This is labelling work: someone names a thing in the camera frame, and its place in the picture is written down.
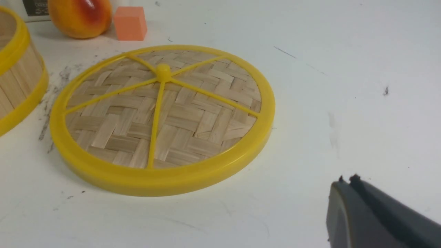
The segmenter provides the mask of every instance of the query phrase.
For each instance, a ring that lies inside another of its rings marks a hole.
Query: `orange foam cube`
[[[143,41],[147,33],[143,7],[118,7],[113,16],[116,35],[120,41]]]

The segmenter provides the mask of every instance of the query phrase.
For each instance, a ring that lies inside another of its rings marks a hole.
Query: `peach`
[[[48,8],[54,25],[76,39],[96,37],[112,23],[109,0],[48,0]]]

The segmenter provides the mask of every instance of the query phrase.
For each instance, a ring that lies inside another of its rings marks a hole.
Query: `white table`
[[[144,42],[28,24],[50,88],[0,139],[1,247],[329,247],[329,187],[354,173],[441,222],[440,1],[159,2],[132,1],[145,7]],[[185,195],[91,186],[50,151],[54,97],[99,60],[164,44],[214,47],[261,70],[277,105],[268,144],[238,174]]]

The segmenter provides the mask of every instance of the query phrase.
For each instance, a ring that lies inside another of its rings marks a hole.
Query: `woven bamboo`
[[[164,88],[155,149],[150,154],[154,168],[178,167],[215,157],[248,133],[256,121],[252,113],[261,108],[260,91],[246,70],[225,58],[201,63],[215,57],[198,51],[161,50],[100,69],[87,77],[68,100],[67,109],[75,109],[66,115],[72,138],[97,158],[145,168],[160,83],[124,89],[155,78],[157,65],[168,64],[172,73],[181,73],[173,75],[173,81]],[[116,90],[121,92],[103,97]]]

